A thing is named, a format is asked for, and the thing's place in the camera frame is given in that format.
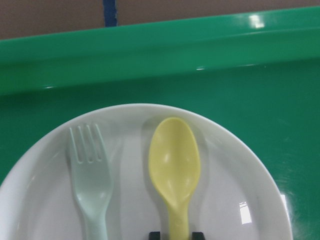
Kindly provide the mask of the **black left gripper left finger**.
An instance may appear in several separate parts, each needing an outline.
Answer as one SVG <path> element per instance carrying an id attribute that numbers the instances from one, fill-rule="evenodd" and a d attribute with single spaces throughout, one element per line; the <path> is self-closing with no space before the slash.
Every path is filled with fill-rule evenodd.
<path id="1" fill-rule="evenodd" d="M 148 240 L 161 240 L 161 233 L 159 231 L 151 231 L 148 234 Z"/>

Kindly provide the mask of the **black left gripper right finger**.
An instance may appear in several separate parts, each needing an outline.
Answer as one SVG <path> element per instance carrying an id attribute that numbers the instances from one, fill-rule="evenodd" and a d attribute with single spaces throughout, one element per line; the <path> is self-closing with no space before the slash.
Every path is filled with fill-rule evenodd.
<path id="1" fill-rule="evenodd" d="M 191 240 L 205 240 L 205 235 L 203 232 L 192 232 Z"/>

